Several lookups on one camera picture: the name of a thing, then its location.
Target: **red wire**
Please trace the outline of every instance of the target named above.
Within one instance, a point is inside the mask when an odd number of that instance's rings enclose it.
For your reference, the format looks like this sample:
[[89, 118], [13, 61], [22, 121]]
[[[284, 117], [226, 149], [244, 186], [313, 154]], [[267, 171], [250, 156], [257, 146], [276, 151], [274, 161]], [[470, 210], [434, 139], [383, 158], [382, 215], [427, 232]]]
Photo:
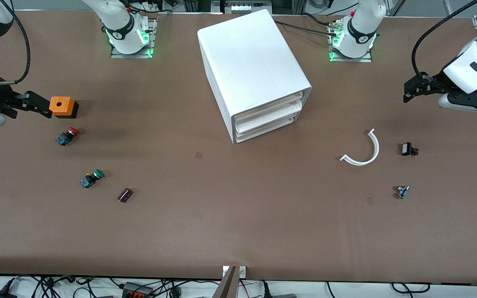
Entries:
[[246, 290], [246, 285], [244, 284], [243, 281], [240, 281], [240, 283], [242, 284], [242, 288], [244, 289], [244, 292], [246, 292], [246, 297], [250, 298], [250, 294], [248, 294], [248, 290]]

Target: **white plastic drawer cabinet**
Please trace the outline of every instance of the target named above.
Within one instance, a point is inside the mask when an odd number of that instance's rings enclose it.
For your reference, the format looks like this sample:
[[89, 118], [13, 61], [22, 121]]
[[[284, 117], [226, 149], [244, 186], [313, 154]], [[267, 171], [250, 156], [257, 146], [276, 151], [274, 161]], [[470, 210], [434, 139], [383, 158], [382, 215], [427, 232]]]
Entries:
[[233, 143], [297, 119], [311, 86], [267, 10], [200, 29], [198, 40]]

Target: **brown table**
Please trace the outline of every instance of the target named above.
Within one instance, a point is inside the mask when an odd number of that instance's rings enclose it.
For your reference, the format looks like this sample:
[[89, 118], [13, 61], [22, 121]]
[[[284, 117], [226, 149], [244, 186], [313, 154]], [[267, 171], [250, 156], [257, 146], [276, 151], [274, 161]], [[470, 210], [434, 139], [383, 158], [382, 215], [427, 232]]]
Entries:
[[[0, 127], [0, 273], [217, 279], [244, 264], [249, 279], [477, 283], [477, 113], [402, 102], [413, 44], [437, 19], [385, 19], [373, 63], [329, 62], [324, 36], [282, 28], [312, 93], [295, 124], [233, 145], [196, 35], [231, 16], [169, 17], [146, 60], [110, 59], [92, 12], [19, 16], [32, 65], [15, 90], [81, 110]], [[445, 24], [420, 70], [437, 73], [476, 34], [469, 19]], [[19, 77], [24, 60], [13, 27], [0, 76]], [[61, 147], [69, 126], [83, 134]], [[370, 158], [371, 128], [378, 158], [338, 161]], [[401, 156], [404, 142], [420, 156]], [[106, 178], [82, 188], [95, 168]], [[411, 187], [405, 200], [397, 185]], [[135, 194], [121, 204], [125, 187]]]

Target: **white plastic handle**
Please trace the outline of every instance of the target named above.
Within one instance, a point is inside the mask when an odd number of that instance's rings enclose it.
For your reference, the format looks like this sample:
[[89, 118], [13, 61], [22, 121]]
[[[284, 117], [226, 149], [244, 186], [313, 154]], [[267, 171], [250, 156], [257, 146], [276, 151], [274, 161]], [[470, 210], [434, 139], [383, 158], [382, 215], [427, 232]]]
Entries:
[[373, 144], [375, 145], [375, 152], [373, 153], [373, 157], [368, 160], [368, 161], [356, 161], [350, 157], [347, 156], [347, 154], [343, 155], [342, 158], [340, 158], [340, 161], [345, 160], [346, 162], [354, 165], [354, 166], [365, 166], [366, 164], [370, 163], [371, 161], [375, 160], [376, 157], [378, 156], [378, 150], [380, 149], [378, 145], [378, 139], [376, 138], [375, 134], [373, 132], [375, 129], [373, 128], [367, 135], [371, 138], [373, 141]]

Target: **orange block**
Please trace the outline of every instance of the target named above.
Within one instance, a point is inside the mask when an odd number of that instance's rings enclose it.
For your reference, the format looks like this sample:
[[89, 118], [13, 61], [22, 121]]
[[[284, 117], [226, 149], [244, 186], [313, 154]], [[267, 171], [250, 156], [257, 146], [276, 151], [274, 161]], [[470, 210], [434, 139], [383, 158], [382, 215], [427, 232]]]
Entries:
[[49, 110], [58, 118], [76, 118], [78, 104], [68, 96], [53, 96]]

